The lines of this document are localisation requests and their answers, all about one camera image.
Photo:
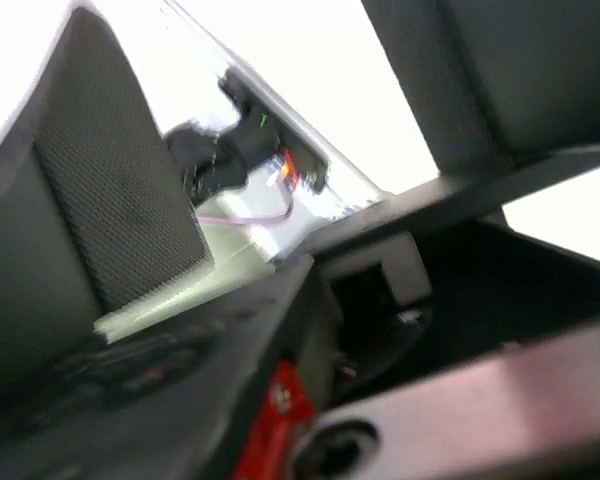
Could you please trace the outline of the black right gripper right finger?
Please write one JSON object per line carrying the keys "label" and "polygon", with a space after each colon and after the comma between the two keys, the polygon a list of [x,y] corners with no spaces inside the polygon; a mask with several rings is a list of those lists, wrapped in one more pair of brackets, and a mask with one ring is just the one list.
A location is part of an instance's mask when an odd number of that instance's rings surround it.
{"label": "black right gripper right finger", "polygon": [[367,1],[438,169],[600,145],[600,1]]}

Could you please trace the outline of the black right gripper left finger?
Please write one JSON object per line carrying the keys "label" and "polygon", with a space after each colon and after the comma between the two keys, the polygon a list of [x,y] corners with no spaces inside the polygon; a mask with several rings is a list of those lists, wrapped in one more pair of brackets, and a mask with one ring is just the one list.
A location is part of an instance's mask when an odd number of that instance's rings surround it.
{"label": "black right gripper left finger", "polygon": [[211,260],[110,27],[70,16],[0,147],[0,360],[41,360]]}

